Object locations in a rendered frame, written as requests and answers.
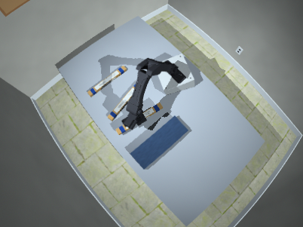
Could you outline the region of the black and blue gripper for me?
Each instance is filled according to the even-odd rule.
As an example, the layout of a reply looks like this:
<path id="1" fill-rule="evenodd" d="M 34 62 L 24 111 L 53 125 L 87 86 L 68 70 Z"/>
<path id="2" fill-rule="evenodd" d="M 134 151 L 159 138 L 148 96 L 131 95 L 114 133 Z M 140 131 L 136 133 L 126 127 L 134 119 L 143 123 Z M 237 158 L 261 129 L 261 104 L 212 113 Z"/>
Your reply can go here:
<path id="1" fill-rule="evenodd" d="M 147 119 L 145 118 L 145 116 L 143 114 L 140 119 L 141 119 L 141 121 L 137 123 L 138 125 L 141 125 L 143 122 L 147 121 Z"/>

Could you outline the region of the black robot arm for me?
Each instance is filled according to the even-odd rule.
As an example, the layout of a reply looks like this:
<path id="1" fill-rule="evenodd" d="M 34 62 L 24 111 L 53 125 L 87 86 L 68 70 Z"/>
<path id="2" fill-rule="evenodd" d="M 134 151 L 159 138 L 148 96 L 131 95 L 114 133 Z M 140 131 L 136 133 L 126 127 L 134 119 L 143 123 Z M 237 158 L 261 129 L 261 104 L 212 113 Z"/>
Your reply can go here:
<path id="1" fill-rule="evenodd" d="M 161 72 L 168 72 L 179 84 L 186 79 L 185 75 L 183 75 L 178 70 L 179 68 L 178 66 L 174 65 L 174 63 L 171 63 L 169 60 L 165 62 L 167 62 L 167 64 L 159 63 L 157 62 L 157 60 L 155 61 L 153 59 L 146 58 L 140 64 L 137 65 L 136 67 L 136 70 L 138 70 L 137 81 L 133 94 L 127 103 L 126 110 L 129 112 L 128 117 L 121 120 L 123 125 L 128 126 L 130 129 L 133 129 L 136 123 L 141 121 L 140 118 L 142 117 L 142 113 L 143 113 L 142 103 L 143 103 L 145 89 L 147 87 L 150 78 L 153 75 L 160 75 Z M 147 69 L 147 71 L 141 69 Z"/>

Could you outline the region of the tan rectangular box with blue bands and white label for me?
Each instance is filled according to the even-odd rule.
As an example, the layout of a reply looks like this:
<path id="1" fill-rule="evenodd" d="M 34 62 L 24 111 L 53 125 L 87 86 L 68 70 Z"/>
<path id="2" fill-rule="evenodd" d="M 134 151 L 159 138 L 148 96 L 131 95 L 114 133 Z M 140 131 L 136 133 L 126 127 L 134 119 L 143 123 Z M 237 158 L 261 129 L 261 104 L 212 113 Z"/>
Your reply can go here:
<path id="1" fill-rule="evenodd" d="M 158 103 L 155 106 L 153 106 L 150 109 L 143 112 L 143 115 L 145 116 L 145 118 L 148 118 L 149 116 L 155 114 L 156 112 L 158 112 L 162 108 L 163 108 L 163 106 L 160 103 Z M 120 126 L 119 128 L 116 129 L 118 135 L 121 135 L 122 133 L 124 133 L 127 130 L 129 130 L 129 128 L 125 127 L 124 125 L 122 125 L 122 126 Z"/>

